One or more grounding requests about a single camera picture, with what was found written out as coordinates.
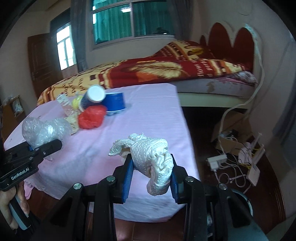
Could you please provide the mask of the left hand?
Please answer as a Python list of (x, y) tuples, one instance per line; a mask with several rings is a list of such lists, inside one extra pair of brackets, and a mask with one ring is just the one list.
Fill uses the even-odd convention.
[(4, 216), (7, 224), (10, 226), (10, 228), (12, 230), (16, 230), (19, 225), (11, 214), (11, 211), (9, 209), (9, 203), (14, 197), (18, 197), (20, 200), (20, 207), (22, 211), (26, 215), (29, 215), (30, 208), (25, 197), (24, 182), (23, 181), (20, 182), (17, 188), (13, 187), (6, 192), (1, 191), (0, 197), (1, 197), (1, 213)]

